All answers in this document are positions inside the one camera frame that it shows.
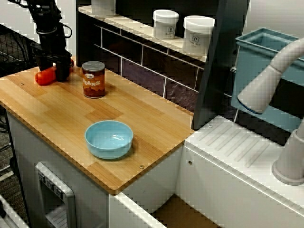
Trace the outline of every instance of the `beans can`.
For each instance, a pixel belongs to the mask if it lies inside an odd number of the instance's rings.
[[[105,65],[89,61],[82,65],[84,95],[100,98],[105,95]]]

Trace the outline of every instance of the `jar lid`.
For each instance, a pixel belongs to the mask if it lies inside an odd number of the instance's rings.
[[[89,72],[98,72],[98,71],[102,71],[103,69],[105,69],[105,65],[102,62],[89,61],[89,62],[85,62],[82,65],[82,68]]]
[[[215,19],[204,16],[187,16],[184,20],[184,28],[200,34],[211,34]]]
[[[179,21],[179,14],[172,10],[158,9],[153,13],[153,20],[161,23],[177,23]]]

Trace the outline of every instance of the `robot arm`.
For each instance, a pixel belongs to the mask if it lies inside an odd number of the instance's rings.
[[[55,0],[26,0],[27,5],[23,5],[21,0],[8,1],[28,8],[36,23],[40,44],[33,43],[31,46],[40,70],[43,71],[56,63],[57,81],[64,81],[69,76],[71,67],[72,55],[65,47],[66,38],[72,36],[72,29],[60,22],[61,11],[57,8]],[[71,30],[68,37],[65,36],[63,27]]]

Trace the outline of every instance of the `gray faucet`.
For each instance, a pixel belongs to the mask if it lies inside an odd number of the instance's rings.
[[[304,38],[287,45],[241,91],[237,96],[238,101],[251,112],[262,114],[272,100],[282,74],[303,55]],[[279,159],[274,162],[272,173],[285,184],[301,185],[304,183],[304,119],[298,129],[292,132]]]

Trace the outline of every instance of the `light blue bowl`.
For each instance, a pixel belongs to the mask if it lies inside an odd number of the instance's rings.
[[[115,159],[125,155],[132,144],[131,128],[119,121],[100,121],[85,131],[89,151],[98,158]]]

